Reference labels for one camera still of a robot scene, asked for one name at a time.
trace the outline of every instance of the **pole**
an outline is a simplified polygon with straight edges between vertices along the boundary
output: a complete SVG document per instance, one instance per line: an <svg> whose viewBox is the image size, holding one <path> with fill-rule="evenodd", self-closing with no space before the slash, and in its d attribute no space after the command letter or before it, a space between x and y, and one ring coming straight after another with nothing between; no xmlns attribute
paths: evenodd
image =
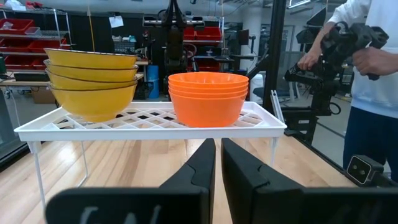
<svg viewBox="0 0 398 224"><path fill-rule="evenodd" d="M276 90L278 79L280 45L284 31L286 0L274 0L272 5L271 33L269 39L269 64L266 81L264 84L264 96L262 107L274 114L271 102L271 90Z"/></svg>

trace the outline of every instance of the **black equipment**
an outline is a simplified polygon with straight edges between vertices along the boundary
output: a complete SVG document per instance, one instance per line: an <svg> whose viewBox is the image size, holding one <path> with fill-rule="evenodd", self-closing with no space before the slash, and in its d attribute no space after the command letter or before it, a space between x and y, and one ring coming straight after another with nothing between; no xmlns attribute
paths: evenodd
<svg viewBox="0 0 398 224"><path fill-rule="evenodd" d="M346 22L338 22L321 41L323 59L339 71L344 60L355 52L368 45L380 49L387 43L388 38L380 27L355 23L348 28ZM379 79L375 74L366 75L370 80Z"/></svg>
<svg viewBox="0 0 398 224"><path fill-rule="evenodd" d="M249 30L239 30L238 31L238 44L239 45L249 45Z"/></svg>
<svg viewBox="0 0 398 224"><path fill-rule="evenodd" d="M80 188L47 204L48 224L212 223L216 147L207 139L159 188Z"/></svg>
<svg viewBox="0 0 398 224"><path fill-rule="evenodd" d="M164 63L166 77L164 80L165 88L168 89L168 76L175 73L187 72L188 57L183 47L183 33L186 27L201 29L205 26L202 16L193 16L188 21L185 14L178 7L177 0L170 0L166 10L158 13L159 18L144 16L142 26L161 27L166 34L166 49L164 51Z"/></svg>
<svg viewBox="0 0 398 224"><path fill-rule="evenodd" d="M371 224L396 220L397 188L306 188L230 139L221 163L234 224Z"/></svg>
<svg viewBox="0 0 398 224"><path fill-rule="evenodd" d="M387 39L388 35L380 27L353 24L348 28L345 22L335 24L321 41L323 55L309 71L313 74L307 75L307 71L299 69L297 64L286 71L286 81L308 85L310 94L313 95L312 104L309 107L283 108L282 112L288 127L286 135L298 137L311 144L317 126L317 116L330 116L341 112L341 108L331 102L331 97L336 95L339 89L340 83L335 80L335 77L342 73L341 66L344 60L368 44L381 48ZM379 78L375 74L367 75L371 80Z"/></svg>
<svg viewBox="0 0 398 224"><path fill-rule="evenodd" d="M351 158L345 175L355 184L364 187L398 187L383 172L382 164L368 156L355 155Z"/></svg>

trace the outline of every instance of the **stacked bowls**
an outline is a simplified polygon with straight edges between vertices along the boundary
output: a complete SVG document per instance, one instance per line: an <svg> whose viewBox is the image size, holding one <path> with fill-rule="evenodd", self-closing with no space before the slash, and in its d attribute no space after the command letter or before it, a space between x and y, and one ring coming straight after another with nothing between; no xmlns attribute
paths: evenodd
<svg viewBox="0 0 398 224"><path fill-rule="evenodd" d="M133 55L44 49L51 89L63 109L86 121L114 119L133 99L137 86Z"/></svg>
<svg viewBox="0 0 398 224"><path fill-rule="evenodd" d="M169 76L169 94L177 119L191 127L232 125L241 112L249 79L217 72L178 73Z"/></svg>

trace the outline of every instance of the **cardboard box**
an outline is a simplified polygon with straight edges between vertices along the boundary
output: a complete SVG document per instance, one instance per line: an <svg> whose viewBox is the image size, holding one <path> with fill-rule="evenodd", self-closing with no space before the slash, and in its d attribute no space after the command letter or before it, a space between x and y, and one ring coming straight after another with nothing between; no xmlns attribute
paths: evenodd
<svg viewBox="0 0 398 224"><path fill-rule="evenodd" d="M34 103L55 103L55 97L47 87L32 87Z"/></svg>

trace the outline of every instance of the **paper sign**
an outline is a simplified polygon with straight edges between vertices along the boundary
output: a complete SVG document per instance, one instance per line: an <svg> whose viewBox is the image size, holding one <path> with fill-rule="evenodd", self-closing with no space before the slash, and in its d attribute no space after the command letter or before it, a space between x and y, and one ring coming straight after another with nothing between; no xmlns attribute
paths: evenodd
<svg viewBox="0 0 398 224"><path fill-rule="evenodd" d="M25 6L11 6L14 11L26 11Z"/></svg>
<svg viewBox="0 0 398 224"><path fill-rule="evenodd" d="M110 17L109 22L111 23L112 28L123 26L123 19L121 16Z"/></svg>

